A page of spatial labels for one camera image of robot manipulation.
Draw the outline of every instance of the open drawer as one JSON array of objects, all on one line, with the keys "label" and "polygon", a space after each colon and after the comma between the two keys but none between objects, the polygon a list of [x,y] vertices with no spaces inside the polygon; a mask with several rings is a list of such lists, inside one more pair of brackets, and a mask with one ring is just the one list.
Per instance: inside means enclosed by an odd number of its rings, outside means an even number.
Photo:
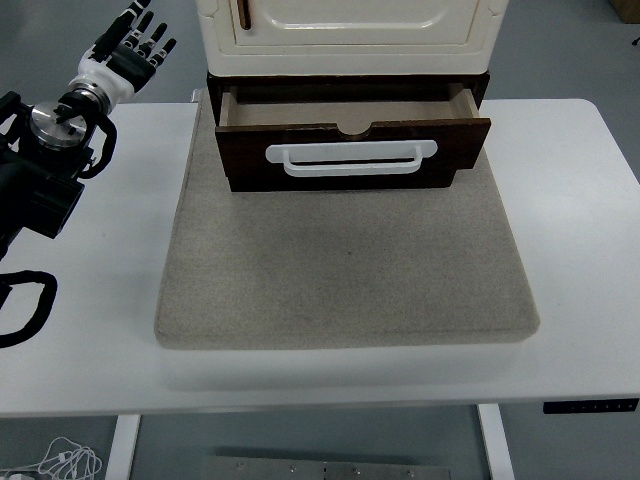
[{"label": "open drawer", "polygon": [[490,120],[463,82],[227,85],[212,95],[233,191],[448,187]]}]

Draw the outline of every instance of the gray mat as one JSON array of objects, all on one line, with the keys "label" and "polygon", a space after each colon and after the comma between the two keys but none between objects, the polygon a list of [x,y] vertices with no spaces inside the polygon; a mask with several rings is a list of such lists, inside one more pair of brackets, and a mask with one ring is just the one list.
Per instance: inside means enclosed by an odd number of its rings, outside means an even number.
[{"label": "gray mat", "polygon": [[448,189],[231,193],[198,112],[156,317],[174,349],[522,340],[538,315],[484,152]]}]

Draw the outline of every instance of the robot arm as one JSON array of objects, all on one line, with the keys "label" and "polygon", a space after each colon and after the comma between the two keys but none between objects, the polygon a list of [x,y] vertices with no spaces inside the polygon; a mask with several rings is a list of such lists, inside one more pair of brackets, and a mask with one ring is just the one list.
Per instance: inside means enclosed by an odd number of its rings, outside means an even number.
[{"label": "robot arm", "polygon": [[[57,102],[29,106],[14,92],[0,98],[0,125],[15,116],[0,134],[0,261],[22,228],[55,238],[84,189],[78,179],[93,178],[109,164],[117,132],[108,115],[142,90],[176,44],[170,39],[156,48],[164,23],[141,43],[153,18],[152,12],[142,16],[149,3],[135,0],[116,18],[83,55]],[[96,128],[106,135],[99,160],[89,147]],[[0,348],[31,338],[49,315],[56,281],[43,272],[1,274],[0,308],[12,285],[30,282],[45,285],[34,317],[22,330],[0,335]]]}]

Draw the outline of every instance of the white table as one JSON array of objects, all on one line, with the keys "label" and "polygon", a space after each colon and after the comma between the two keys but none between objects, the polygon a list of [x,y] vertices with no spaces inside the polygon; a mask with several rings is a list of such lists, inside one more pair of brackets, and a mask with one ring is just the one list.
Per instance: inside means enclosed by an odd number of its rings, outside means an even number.
[{"label": "white table", "polygon": [[[640,187],[595,107],[581,100],[497,100],[481,109],[493,121],[486,149],[541,317],[530,339],[318,351],[161,348],[154,313],[195,110],[119,106],[113,163],[87,182],[62,234],[52,241],[25,231],[9,249],[0,271],[48,271],[60,288],[42,332],[0,351],[0,415],[640,394]],[[0,326],[31,313],[34,292],[18,290]]]}]

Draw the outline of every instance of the white handle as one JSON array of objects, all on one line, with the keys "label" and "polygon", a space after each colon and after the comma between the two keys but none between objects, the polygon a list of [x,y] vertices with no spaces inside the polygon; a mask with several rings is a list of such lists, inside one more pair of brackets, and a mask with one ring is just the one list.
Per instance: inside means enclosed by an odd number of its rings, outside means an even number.
[{"label": "white handle", "polygon": [[[300,143],[271,145],[265,155],[271,163],[282,163],[292,177],[344,177],[352,175],[391,175],[414,173],[424,158],[438,151],[434,140],[393,142]],[[413,158],[406,162],[327,163],[357,160]]]}]

